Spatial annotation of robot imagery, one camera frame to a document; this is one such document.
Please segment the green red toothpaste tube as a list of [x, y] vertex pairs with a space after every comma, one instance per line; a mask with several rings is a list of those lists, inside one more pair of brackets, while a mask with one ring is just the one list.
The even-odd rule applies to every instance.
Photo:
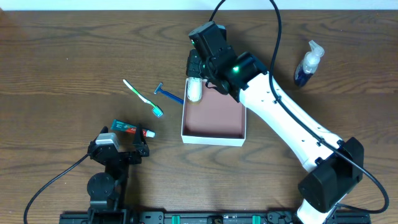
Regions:
[[[111, 125], [111, 130], [113, 131], [122, 131], [125, 133], [131, 133], [131, 134], [135, 134], [137, 127], [129, 124], [129, 123], [125, 123], [123, 121], [117, 120], [115, 119]], [[155, 132], [148, 130], [148, 129], [142, 129], [143, 135], [145, 137], [148, 138], [154, 138], [155, 137]]]

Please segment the white Pantene conditioner tube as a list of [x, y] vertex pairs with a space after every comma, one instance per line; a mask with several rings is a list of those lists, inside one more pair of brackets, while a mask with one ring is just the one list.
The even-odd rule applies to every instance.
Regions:
[[199, 102], [202, 97], [202, 83], [201, 78], [190, 77], [187, 85], [187, 98], [193, 102]]

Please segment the green white toothbrush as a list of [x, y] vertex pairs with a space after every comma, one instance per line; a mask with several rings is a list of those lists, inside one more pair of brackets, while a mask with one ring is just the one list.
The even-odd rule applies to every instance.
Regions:
[[126, 79], [123, 79], [123, 83], [133, 92], [135, 93], [144, 103], [151, 105], [152, 107], [152, 113], [157, 117], [161, 117], [164, 113], [161, 110], [160, 107], [155, 105], [153, 102], [148, 100], [146, 97], [144, 97], [141, 93], [139, 93]]

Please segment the white box pink inside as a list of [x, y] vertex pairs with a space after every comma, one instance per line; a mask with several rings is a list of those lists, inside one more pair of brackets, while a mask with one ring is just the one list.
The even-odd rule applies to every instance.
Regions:
[[202, 84], [199, 103], [184, 95], [181, 137], [185, 144], [241, 147], [246, 140], [246, 107]]

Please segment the clear blue spray bottle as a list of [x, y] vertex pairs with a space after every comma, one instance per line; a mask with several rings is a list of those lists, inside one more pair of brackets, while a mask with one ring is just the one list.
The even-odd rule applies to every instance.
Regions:
[[325, 53], [323, 47], [318, 45], [314, 40], [311, 40], [308, 44], [311, 51], [305, 54], [294, 73], [294, 83], [298, 87], [303, 87], [311, 79], [318, 68], [320, 59]]

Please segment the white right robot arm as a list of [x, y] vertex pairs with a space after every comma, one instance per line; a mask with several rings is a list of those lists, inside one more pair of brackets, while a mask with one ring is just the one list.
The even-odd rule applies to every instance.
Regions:
[[214, 55], [192, 49], [187, 75], [204, 78], [262, 118], [291, 148], [308, 175], [298, 184], [302, 223], [324, 223], [339, 202], [362, 180], [364, 147], [343, 141], [318, 124], [285, 94], [253, 54], [236, 56], [232, 48]]

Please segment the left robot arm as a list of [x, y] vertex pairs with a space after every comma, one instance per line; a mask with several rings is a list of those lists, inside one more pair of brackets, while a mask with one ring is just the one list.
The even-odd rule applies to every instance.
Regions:
[[118, 137], [107, 127], [90, 142], [90, 159], [105, 167], [104, 172], [95, 174], [87, 184], [91, 210], [113, 212], [123, 208], [129, 166], [140, 164], [143, 157], [149, 156], [149, 147], [140, 126], [136, 128], [132, 145], [134, 149], [131, 151], [119, 151]]

